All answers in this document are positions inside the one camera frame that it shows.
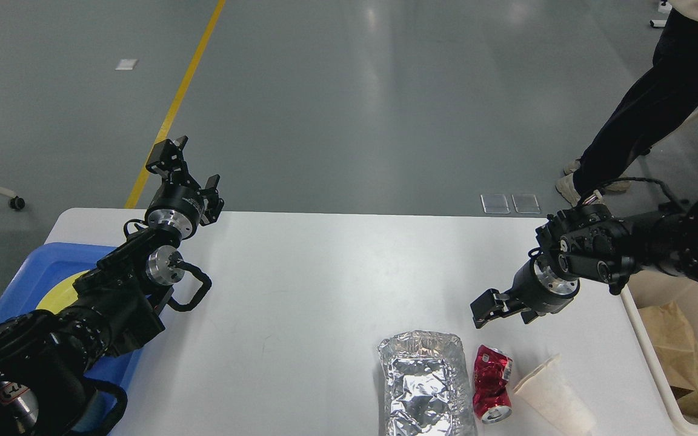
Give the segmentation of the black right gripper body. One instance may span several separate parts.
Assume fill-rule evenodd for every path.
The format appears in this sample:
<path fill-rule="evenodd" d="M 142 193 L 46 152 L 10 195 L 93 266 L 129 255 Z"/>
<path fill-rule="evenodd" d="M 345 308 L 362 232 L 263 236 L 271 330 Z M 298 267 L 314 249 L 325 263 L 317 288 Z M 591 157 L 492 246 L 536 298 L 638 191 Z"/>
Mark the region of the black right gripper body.
<path fill-rule="evenodd" d="M 580 281 L 557 276 L 546 258 L 534 255 L 513 276 L 510 292 L 540 315 L 557 314 L 576 298 Z"/>

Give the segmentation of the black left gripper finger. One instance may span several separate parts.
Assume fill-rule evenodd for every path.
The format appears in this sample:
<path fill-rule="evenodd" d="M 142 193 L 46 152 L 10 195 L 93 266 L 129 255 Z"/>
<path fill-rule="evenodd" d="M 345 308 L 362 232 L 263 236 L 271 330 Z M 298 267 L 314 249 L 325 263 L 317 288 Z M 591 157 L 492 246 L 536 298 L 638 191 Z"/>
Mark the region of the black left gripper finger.
<path fill-rule="evenodd" d="M 176 140 L 166 139 L 156 143 L 145 163 L 145 169 L 150 174 L 160 176 L 164 183 L 199 190 L 201 186 L 191 176 L 184 149 L 188 136 L 180 136 Z"/>
<path fill-rule="evenodd" d="M 218 190 L 219 181 L 221 181 L 221 177 L 218 174 L 214 174 L 207 179 L 205 187 L 199 190 L 199 198 L 204 203 L 199 221 L 201 226 L 216 223 L 224 209 L 225 202 L 219 195 Z"/>

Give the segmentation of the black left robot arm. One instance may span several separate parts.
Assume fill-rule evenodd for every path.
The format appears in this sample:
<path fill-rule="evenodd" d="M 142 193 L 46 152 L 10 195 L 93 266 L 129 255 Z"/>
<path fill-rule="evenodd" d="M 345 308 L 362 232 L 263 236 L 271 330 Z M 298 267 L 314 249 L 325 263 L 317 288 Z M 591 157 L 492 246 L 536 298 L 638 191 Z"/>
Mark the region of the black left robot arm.
<path fill-rule="evenodd" d="M 108 435 L 127 392 L 88 371 L 143 348 L 164 331 L 165 307 L 189 312 L 211 289 L 210 276 L 178 248 L 218 220 L 221 177 L 200 185 L 185 161 L 187 143 L 180 136 L 153 146 L 145 168 L 161 187 L 136 231 L 75 279 L 73 303 L 0 323 L 0 435 Z"/>

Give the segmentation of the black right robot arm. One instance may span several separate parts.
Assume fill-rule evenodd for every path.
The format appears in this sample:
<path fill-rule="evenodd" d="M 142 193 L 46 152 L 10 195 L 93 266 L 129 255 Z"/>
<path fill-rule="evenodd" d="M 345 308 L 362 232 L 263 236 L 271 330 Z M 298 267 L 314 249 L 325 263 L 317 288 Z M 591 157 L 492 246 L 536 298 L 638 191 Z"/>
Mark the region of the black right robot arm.
<path fill-rule="evenodd" d="M 557 314 L 578 295 L 580 279 L 604 283 L 612 295 L 639 271 L 698 282 L 698 201 L 684 204 L 667 185 L 661 189 L 668 201 L 647 213 L 617 217 L 591 196 L 548 215 L 511 287 L 471 302 L 474 326 L 516 314 L 528 325 Z"/>

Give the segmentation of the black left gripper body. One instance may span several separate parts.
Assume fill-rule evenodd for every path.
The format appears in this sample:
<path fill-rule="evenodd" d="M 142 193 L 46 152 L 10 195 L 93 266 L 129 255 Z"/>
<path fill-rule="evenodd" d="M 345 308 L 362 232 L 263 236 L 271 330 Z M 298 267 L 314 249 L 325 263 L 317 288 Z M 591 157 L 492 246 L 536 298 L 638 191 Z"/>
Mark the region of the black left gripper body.
<path fill-rule="evenodd" d="M 145 213 L 149 228 L 166 231 L 183 241 L 200 226 L 210 225 L 210 201 L 204 190 L 165 183 L 158 189 Z"/>

